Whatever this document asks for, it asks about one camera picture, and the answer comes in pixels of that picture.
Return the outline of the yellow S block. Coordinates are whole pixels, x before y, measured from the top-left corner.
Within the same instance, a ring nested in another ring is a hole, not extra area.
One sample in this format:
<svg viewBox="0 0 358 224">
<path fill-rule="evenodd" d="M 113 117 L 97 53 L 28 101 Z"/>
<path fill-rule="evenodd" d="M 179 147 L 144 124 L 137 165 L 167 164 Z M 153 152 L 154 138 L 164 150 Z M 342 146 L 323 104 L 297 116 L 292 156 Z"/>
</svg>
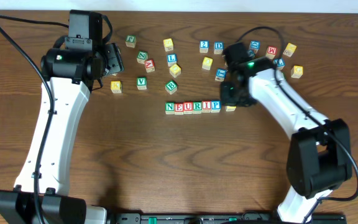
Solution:
<svg viewBox="0 0 358 224">
<path fill-rule="evenodd" d="M 225 110 L 226 110 L 227 112 L 229 112 L 229 111 L 235 111 L 235 110 L 236 110 L 236 106 L 225 106 Z"/>
</svg>

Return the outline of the blue P block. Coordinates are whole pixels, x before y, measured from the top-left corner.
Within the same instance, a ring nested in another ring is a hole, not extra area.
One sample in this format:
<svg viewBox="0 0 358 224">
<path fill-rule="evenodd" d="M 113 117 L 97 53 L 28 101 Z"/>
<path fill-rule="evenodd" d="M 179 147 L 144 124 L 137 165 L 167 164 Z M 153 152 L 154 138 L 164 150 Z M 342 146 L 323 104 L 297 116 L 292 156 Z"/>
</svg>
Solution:
<svg viewBox="0 0 358 224">
<path fill-rule="evenodd" d="M 219 113 L 221 110 L 221 102 L 219 100 L 211 101 L 211 112 Z"/>
</svg>

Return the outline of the red I block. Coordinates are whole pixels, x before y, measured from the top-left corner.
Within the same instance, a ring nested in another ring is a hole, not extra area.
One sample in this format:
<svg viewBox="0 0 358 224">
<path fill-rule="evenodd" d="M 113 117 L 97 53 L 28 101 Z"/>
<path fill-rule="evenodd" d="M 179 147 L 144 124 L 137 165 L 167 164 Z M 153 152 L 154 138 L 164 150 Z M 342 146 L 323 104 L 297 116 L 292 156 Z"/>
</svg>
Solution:
<svg viewBox="0 0 358 224">
<path fill-rule="evenodd" d="M 202 101 L 201 102 L 201 111 L 203 113 L 210 113 L 211 112 L 211 101 Z"/>
</svg>

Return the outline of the green R block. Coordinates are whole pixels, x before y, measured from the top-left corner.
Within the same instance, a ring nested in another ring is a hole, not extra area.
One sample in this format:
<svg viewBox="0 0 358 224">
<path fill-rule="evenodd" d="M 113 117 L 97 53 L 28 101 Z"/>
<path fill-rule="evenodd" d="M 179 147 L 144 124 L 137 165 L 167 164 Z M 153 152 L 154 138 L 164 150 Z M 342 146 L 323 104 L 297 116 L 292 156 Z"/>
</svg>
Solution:
<svg viewBox="0 0 358 224">
<path fill-rule="evenodd" d="M 201 114 L 202 113 L 202 102 L 194 101 L 193 102 L 193 114 Z"/>
</svg>

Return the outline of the red U block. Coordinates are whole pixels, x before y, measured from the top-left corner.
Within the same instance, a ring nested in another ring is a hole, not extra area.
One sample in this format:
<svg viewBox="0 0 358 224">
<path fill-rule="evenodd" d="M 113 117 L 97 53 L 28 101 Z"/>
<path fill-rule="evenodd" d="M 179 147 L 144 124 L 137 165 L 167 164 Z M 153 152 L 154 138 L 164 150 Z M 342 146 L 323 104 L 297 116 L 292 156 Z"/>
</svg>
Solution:
<svg viewBox="0 0 358 224">
<path fill-rule="evenodd" d="M 183 103 L 183 112 L 184 114 L 192 114 L 193 113 L 193 103 L 188 101 Z"/>
</svg>

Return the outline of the red E block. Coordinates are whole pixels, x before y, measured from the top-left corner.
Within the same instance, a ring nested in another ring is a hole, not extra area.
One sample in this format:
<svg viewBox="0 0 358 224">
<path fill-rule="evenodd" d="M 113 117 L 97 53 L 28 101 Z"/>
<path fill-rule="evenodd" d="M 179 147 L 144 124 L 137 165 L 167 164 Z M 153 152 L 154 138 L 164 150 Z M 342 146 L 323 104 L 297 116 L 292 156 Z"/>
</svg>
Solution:
<svg viewBox="0 0 358 224">
<path fill-rule="evenodd" d="M 174 104 L 174 114 L 175 115 L 184 114 L 183 103 Z"/>
</svg>

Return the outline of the green N block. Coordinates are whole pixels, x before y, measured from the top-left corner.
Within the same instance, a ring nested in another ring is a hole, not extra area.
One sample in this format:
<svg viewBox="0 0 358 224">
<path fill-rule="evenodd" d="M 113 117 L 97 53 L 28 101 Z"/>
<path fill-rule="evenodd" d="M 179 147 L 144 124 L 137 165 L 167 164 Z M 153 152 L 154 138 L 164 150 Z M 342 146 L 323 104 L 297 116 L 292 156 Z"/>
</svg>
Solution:
<svg viewBox="0 0 358 224">
<path fill-rule="evenodd" d="M 165 114 L 175 114 L 175 104 L 174 104 L 174 102 L 166 102 L 166 104 L 165 104 Z"/>
</svg>

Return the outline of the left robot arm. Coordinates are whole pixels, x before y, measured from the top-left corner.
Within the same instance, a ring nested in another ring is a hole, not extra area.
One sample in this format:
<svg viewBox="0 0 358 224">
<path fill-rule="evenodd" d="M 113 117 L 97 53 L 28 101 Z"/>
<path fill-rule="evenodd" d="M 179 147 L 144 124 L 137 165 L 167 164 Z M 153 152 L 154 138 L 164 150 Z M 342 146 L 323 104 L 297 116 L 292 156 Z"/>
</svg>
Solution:
<svg viewBox="0 0 358 224">
<path fill-rule="evenodd" d="M 12 190 L 0 190 L 8 223 L 114 223 L 104 207 L 69 195 L 70 161 L 81 114 L 106 76 L 124 69 L 120 51 L 103 34 L 107 16 L 70 11 L 68 34 L 56 40 L 35 71 L 42 101 L 32 144 Z"/>
</svg>

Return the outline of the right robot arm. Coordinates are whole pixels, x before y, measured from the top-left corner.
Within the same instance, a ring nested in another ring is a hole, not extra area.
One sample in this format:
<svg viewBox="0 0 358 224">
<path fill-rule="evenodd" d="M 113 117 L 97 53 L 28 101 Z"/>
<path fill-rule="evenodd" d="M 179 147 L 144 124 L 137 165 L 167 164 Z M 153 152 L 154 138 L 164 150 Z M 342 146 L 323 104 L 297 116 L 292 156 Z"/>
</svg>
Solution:
<svg viewBox="0 0 358 224">
<path fill-rule="evenodd" d="M 221 83 L 224 106 L 248 107 L 260 103 L 290 139 L 287 177 L 290 189 L 277 208 L 279 220 L 311 221 L 318 200 L 352 177 L 350 134 L 342 119 L 331 121 L 311 107 L 273 69 L 266 58 L 254 59 L 241 43 L 223 51 L 229 80 Z"/>
</svg>

